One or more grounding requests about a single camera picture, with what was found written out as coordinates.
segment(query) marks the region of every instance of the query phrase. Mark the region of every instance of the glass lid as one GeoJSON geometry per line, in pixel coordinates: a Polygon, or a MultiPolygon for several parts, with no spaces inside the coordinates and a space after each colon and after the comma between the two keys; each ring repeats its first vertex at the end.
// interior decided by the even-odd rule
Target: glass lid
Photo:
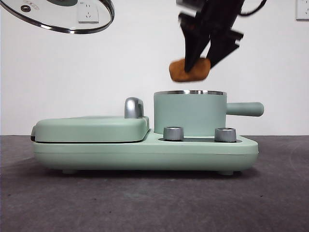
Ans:
{"type": "Polygon", "coordinates": [[[38,27],[71,34],[106,29],[114,19],[110,0],[1,0],[16,17],[38,27]]]}

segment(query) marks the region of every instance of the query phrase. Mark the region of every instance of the wall outlet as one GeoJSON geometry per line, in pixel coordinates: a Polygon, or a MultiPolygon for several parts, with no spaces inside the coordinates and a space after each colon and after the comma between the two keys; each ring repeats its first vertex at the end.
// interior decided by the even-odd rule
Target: wall outlet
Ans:
{"type": "Polygon", "coordinates": [[[77,13],[79,23],[98,23],[98,7],[90,0],[80,1],[77,13]]]}
{"type": "Polygon", "coordinates": [[[309,0],[296,0],[296,20],[309,21],[309,0]]]}

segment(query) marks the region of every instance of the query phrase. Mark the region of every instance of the bread piece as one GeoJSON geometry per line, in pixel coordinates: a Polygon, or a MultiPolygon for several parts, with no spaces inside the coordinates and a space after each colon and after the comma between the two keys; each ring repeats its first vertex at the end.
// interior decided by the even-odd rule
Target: bread piece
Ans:
{"type": "Polygon", "coordinates": [[[199,58],[190,72],[184,71],[184,59],[169,65],[169,74],[173,81],[189,82],[204,80],[211,69],[211,62],[207,58],[199,58]]]}

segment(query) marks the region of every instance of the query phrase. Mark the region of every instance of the pot handle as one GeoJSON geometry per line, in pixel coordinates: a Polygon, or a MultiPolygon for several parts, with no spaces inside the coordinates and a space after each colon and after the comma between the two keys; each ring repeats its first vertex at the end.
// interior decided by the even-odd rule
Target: pot handle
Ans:
{"type": "Polygon", "coordinates": [[[240,115],[240,116],[261,116],[264,113],[264,106],[259,102],[241,102],[241,103],[228,103],[227,115],[240,115]]]}

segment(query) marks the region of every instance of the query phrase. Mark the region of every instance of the metal handle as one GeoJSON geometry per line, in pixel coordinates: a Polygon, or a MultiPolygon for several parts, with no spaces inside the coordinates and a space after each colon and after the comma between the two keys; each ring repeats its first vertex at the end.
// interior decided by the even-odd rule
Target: metal handle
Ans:
{"type": "Polygon", "coordinates": [[[227,115],[240,116],[261,116],[264,113],[264,106],[259,102],[228,103],[227,115]]]}
{"type": "Polygon", "coordinates": [[[144,116],[144,103],[139,98],[127,98],[125,103],[125,118],[144,116]]]}

